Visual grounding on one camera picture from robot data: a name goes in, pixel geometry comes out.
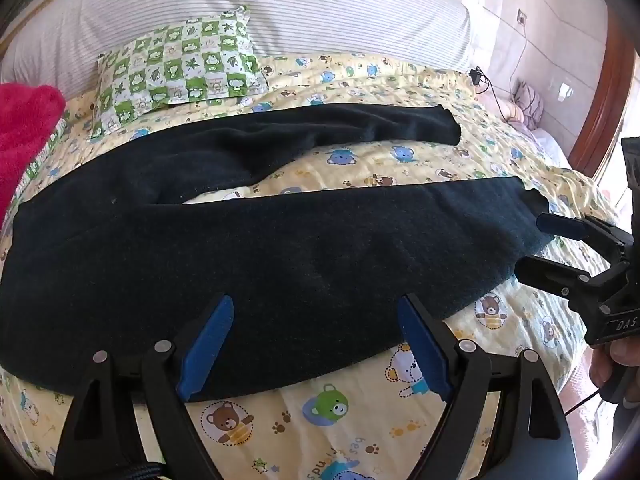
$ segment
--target checkered pillow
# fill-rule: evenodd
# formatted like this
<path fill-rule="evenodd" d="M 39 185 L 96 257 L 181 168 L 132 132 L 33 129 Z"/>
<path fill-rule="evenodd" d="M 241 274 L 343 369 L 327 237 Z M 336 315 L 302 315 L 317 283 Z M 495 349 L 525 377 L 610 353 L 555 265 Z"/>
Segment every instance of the checkered pillow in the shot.
<path fill-rule="evenodd" d="M 247 6 L 171 23 L 98 57 L 91 137 L 166 104 L 267 91 L 247 31 Z"/>

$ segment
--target pink fluffy blanket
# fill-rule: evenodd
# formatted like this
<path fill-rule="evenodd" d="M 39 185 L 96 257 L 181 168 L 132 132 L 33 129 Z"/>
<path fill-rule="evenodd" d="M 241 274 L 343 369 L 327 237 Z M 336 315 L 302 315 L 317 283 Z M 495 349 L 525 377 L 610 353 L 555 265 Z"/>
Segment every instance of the pink fluffy blanket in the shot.
<path fill-rule="evenodd" d="M 0 84 L 0 222 L 29 163 L 44 147 L 65 109 L 59 90 Z"/>

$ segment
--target star print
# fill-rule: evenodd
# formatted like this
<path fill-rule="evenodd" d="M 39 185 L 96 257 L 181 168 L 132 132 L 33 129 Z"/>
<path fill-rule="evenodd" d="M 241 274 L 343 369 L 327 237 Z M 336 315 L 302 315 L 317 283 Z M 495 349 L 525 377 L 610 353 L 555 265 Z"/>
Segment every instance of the star print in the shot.
<path fill-rule="evenodd" d="M 195 57 L 192 57 L 190 61 L 187 61 L 186 65 L 194 70 L 198 66 L 198 62 L 196 61 Z"/>

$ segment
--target white striped fabric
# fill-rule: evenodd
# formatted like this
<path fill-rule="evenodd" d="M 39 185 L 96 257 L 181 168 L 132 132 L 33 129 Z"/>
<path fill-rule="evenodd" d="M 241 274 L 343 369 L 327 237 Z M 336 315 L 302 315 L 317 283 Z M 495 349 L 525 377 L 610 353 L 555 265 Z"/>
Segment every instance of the white striped fabric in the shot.
<path fill-rule="evenodd" d="M 455 0 L 54 0 L 16 35 L 0 81 L 50 84 L 70 98 L 95 85 L 95 60 L 108 48 L 239 4 L 251 8 L 257 54 L 367 52 L 468 69 L 470 19 Z"/>

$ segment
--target blue gripper pad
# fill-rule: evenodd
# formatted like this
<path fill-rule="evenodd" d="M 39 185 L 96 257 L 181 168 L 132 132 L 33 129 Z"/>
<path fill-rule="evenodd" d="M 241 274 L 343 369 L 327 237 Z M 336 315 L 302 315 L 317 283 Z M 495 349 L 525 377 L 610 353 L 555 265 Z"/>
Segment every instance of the blue gripper pad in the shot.
<path fill-rule="evenodd" d="M 542 213 L 536 219 L 536 226 L 543 233 L 558 235 L 571 240 L 582 240 L 587 235 L 587 228 L 580 219 Z"/>
<path fill-rule="evenodd" d="M 182 362 L 176 391 L 184 402 L 204 386 L 233 322 L 234 302 L 223 296 Z"/>
<path fill-rule="evenodd" d="M 453 386 L 449 382 L 448 363 L 420 315 L 404 296 L 398 302 L 398 323 L 404 340 L 409 343 L 414 353 L 427 386 L 444 402 L 449 402 L 453 394 Z"/>

